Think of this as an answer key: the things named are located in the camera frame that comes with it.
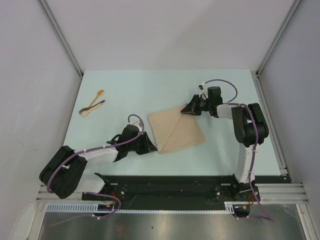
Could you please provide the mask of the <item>beige cloth napkin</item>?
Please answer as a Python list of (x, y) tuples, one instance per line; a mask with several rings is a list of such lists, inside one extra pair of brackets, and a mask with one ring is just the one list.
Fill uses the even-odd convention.
[(185, 106), (180, 105), (148, 116), (160, 154), (174, 153), (206, 142), (195, 117), (181, 113)]

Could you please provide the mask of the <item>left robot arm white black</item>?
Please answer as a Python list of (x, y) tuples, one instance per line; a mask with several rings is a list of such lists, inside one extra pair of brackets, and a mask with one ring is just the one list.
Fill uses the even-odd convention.
[(58, 149), (39, 174), (39, 180), (47, 186), (49, 193), (66, 199), (75, 191), (93, 192), (100, 200), (110, 196), (111, 188), (98, 174), (87, 175), (86, 169), (104, 163), (115, 163), (128, 153), (145, 155), (156, 152), (157, 147), (148, 134), (138, 125), (128, 124), (122, 133), (115, 135), (101, 147), (81, 150), (76, 153), (68, 145)]

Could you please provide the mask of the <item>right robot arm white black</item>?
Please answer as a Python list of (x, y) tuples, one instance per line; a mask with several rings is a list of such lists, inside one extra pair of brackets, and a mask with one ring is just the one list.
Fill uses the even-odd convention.
[(259, 103), (223, 103), (219, 86), (207, 88), (207, 94), (195, 94), (180, 111), (181, 114), (200, 116), (208, 112), (210, 116), (230, 119), (234, 136), (239, 143), (238, 162), (232, 182), (226, 188), (226, 197), (245, 201), (256, 196), (255, 159), (257, 151), (269, 136), (269, 128)]

